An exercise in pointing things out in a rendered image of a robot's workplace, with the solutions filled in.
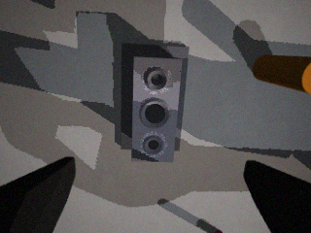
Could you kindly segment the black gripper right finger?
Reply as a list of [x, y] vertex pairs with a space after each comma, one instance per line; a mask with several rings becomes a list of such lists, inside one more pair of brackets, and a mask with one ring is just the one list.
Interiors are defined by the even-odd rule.
[[311, 233], [311, 183], [252, 160], [243, 177], [271, 233]]

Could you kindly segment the brown cylinder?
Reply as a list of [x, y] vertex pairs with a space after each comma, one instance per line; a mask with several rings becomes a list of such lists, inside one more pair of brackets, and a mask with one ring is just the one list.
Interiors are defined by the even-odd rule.
[[311, 93], [311, 56], [264, 55], [254, 63], [253, 74], [260, 81]]

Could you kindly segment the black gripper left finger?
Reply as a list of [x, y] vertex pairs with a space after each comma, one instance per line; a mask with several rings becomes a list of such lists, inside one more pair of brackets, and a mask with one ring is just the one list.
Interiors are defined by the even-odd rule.
[[76, 177], [64, 157], [0, 186], [0, 233], [52, 233]]

